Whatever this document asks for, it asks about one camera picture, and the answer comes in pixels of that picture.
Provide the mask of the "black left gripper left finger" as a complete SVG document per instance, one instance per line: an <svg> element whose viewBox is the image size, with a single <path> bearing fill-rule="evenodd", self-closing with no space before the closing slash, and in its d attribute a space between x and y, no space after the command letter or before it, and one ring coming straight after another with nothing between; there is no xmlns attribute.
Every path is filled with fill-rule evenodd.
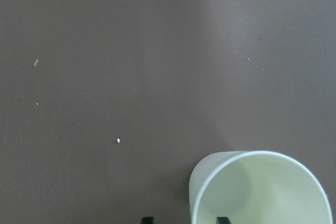
<svg viewBox="0 0 336 224"><path fill-rule="evenodd" d="M154 224L154 217L148 216L141 219L141 224Z"/></svg>

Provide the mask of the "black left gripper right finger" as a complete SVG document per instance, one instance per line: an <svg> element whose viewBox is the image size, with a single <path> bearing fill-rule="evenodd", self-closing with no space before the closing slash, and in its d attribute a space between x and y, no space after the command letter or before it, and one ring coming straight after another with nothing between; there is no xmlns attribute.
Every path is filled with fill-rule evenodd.
<svg viewBox="0 0 336 224"><path fill-rule="evenodd" d="M217 217L216 223L217 224L231 224L231 221L228 217Z"/></svg>

